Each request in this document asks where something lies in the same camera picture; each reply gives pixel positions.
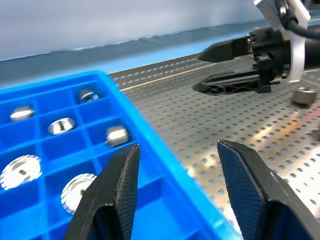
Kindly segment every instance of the perforated metal sheet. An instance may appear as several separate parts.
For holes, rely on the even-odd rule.
[[[165,62],[157,62],[133,69],[118,71],[110,74],[120,89],[128,89],[146,84],[158,79],[170,77],[186,71],[194,70],[209,63],[198,61],[196,54],[182,56]]]
[[[285,179],[311,212],[320,218],[320,95],[311,108],[291,103],[296,87],[320,91],[320,73],[307,81],[280,84],[271,93],[208,96],[192,89],[213,73],[250,68],[251,58],[204,66],[124,92],[157,129],[204,189],[233,223],[217,140],[227,139],[254,148],[266,164]]]

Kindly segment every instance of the metal nut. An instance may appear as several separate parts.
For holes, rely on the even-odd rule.
[[[75,121],[73,121],[71,118],[61,118],[50,124],[48,127],[48,132],[52,135],[63,134],[73,129],[75,125]]]
[[[22,107],[17,107],[11,113],[10,118],[12,121],[18,121],[18,120],[30,118],[34,114],[35,114],[35,110],[31,106],[22,106]]]
[[[292,102],[310,106],[317,98],[316,90],[307,87],[298,87],[292,96]]]
[[[23,155],[10,162],[2,171],[0,181],[4,190],[31,182],[42,175],[40,158],[35,155]]]
[[[90,173],[80,174],[65,185],[61,194],[61,204],[68,213],[75,213],[83,194],[96,177]]]
[[[81,103],[92,102],[99,99],[99,96],[94,91],[88,88],[82,89],[79,93],[79,97]]]
[[[115,147],[129,141],[127,130],[123,126],[109,127],[106,131],[106,144]]]

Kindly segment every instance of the black robot end effector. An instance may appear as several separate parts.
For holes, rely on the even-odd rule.
[[[117,151],[84,192],[64,240],[130,240],[137,206],[139,145]]]
[[[318,221],[255,150],[227,140],[217,148],[244,240],[320,240]]]
[[[197,83],[193,89],[208,95],[226,95],[256,91],[268,93],[271,85],[278,84],[291,61],[290,43],[280,31],[271,28],[256,29],[247,36],[216,43],[205,49],[200,61],[219,63],[244,56],[253,56],[254,64],[242,72],[229,71],[211,76]]]

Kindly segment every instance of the robotic arm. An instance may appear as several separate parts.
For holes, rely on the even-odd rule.
[[[308,27],[310,15],[301,0],[254,0],[270,28],[256,29],[247,36],[213,44],[198,57],[218,63],[253,55],[247,72],[210,76],[194,86],[198,92],[224,95],[243,91],[267,93],[277,78],[298,82],[305,70],[320,66],[320,27]]]

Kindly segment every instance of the blue compartment tray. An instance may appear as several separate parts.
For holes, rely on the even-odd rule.
[[[100,98],[80,103],[79,92]],[[18,107],[34,116],[12,121]],[[72,215],[61,204],[75,176],[98,175],[110,156],[140,144],[138,199],[132,240],[240,239],[207,200],[133,104],[104,73],[93,71],[0,91],[0,172],[23,155],[38,156],[42,175],[18,187],[0,188],[0,240],[62,239]],[[48,126],[71,118],[75,128],[50,135]],[[110,147],[109,127],[122,125],[125,144]]]

